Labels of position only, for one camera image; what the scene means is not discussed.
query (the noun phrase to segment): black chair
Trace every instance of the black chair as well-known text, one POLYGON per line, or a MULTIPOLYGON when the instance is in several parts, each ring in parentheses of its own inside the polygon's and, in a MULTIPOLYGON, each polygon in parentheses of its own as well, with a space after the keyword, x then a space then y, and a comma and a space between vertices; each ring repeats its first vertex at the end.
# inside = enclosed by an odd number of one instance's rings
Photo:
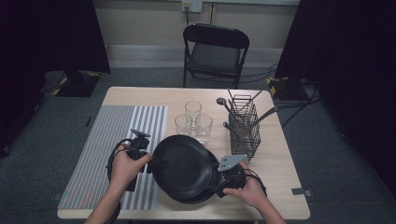
POLYGON ((237 29, 208 24, 193 24, 183 32, 184 79, 186 87, 187 71, 215 77, 233 79, 238 89, 239 79, 248 52, 248 36, 237 29))

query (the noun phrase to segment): clear glass cup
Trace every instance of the clear glass cup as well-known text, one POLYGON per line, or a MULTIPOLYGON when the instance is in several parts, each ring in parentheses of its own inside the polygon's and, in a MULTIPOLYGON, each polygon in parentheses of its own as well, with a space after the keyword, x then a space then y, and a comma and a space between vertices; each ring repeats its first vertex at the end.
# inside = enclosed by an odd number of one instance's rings
POLYGON ((198 101, 188 101, 185 107, 186 114, 192 118, 191 128, 195 129, 195 119, 201 115, 202 106, 198 101))
POLYGON ((195 120, 195 139, 201 144, 205 144, 210 139, 210 130, 212 129, 212 118, 203 114, 195 120))
POLYGON ((191 136, 192 118, 187 114, 178 115, 175 118, 176 133, 191 136))

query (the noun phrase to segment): hand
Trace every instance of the hand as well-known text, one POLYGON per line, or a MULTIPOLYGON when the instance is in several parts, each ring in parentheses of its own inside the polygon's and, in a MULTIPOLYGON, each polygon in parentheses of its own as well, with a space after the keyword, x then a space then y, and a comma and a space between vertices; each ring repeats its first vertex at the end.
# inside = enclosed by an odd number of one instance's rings
POLYGON ((140 160, 134 161, 125 151, 123 151, 124 149, 129 149, 129 145, 122 144, 117 149, 118 153, 114 157, 113 161, 110 186, 115 185, 126 190, 129 183, 136 178, 142 167, 151 161, 152 154, 149 153, 140 158, 140 160))
MULTIPOLYGON (((246 175, 251 175, 251 172, 247 170, 248 166, 245 163, 241 162, 239 164, 244 168, 246 175)), ((233 195, 255 208, 258 208, 263 200, 267 200, 259 181, 250 176, 247 177, 246 185, 243 189, 224 189, 223 192, 225 194, 233 195)))

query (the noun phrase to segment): wire rack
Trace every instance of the wire rack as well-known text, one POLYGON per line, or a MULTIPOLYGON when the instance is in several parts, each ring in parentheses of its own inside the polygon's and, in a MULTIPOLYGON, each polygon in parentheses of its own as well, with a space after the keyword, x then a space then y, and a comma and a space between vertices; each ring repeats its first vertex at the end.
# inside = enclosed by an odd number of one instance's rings
POLYGON ((262 141, 259 132, 260 125, 255 125, 247 134, 242 133, 257 120, 256 106, 250 95, 241 94, 233 96, 231 105, 233 115, 229 115, 229 123, 236 132, 230 132, 232 154, 246 154, 251 160, 262 141))

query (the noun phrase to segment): placemat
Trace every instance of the placemat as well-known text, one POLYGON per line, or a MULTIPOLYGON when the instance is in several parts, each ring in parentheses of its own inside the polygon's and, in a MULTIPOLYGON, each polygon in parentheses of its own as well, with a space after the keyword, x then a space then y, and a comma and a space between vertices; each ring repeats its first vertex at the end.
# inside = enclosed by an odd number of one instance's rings
MULTIPOLYGON (((163 140, 167 111, 167 106, 102 105, 58 208, 93 209, 106 192, 106 165, 114 146, 135 138, 130 129, 136 129, 151 134, 147 152, 153 152, 163 140)), ((125 192, 121 209, 155 209, 157 193, 152 174, 139 173, 135 191, 125 192)))

